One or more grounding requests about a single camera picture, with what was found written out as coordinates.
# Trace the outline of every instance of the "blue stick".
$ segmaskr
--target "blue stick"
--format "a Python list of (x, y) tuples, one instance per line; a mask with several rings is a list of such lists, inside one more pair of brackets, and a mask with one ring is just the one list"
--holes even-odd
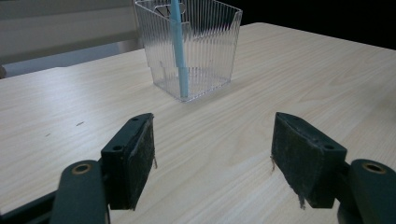
[(180, 97), (189, 97), (189, 70), (184, 61), (183, 32), (181, 27), (180, 6), (178, 0), (171, 1), (171, 30), (175, 51), (176, 66), (178, 67), (178, 82)]

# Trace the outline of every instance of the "clear plastic container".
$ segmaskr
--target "clear plastic container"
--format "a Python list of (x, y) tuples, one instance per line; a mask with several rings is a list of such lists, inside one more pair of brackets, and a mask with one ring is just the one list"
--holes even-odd
[(188, 102), (231, 81), (242, 10), (214, 0), (181, 0), (177, 21), (171, 0), (135, 4), (155, 85)]

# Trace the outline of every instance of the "ribbed plastic cup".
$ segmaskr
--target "ribbed plastic cup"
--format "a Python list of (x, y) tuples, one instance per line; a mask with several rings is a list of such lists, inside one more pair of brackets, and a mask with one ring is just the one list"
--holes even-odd
[[(214, 0), (182, 0), (177, 22), (170, 0), (135, 4), (156, 86), (188, 102), (231, 81), (242, 10)], [(175, 48), (175, 26), (182, 33), (180, 48)], [(180, 55), (183, 63), (177, 61)]]

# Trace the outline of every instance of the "wooden table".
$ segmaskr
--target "wooden table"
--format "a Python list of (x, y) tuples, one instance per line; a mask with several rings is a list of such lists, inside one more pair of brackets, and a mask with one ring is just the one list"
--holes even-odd
[(337, 223), (300, 209), (270, 160), (276, 111), (396, 169), (396, 51), (255, 23), (241, 27), (231, 84), (182, 104), (152, 84), (143, 50), (0, 80), (0, 209), (57, 189), (69, 164), (152, 112), (158, 169), (114, 223)]

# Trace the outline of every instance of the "blue straw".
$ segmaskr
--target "blue straw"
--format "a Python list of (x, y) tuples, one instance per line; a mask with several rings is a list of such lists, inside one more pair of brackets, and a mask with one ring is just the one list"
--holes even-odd
[(183, 32), (181, 27), (180, 6), (178, 0), (171, 1), (171, 30), (175, 51), (176, 66), (178, 67), (178, 84), (180, 97), (189, 97), (189, 70), (184, 61)]

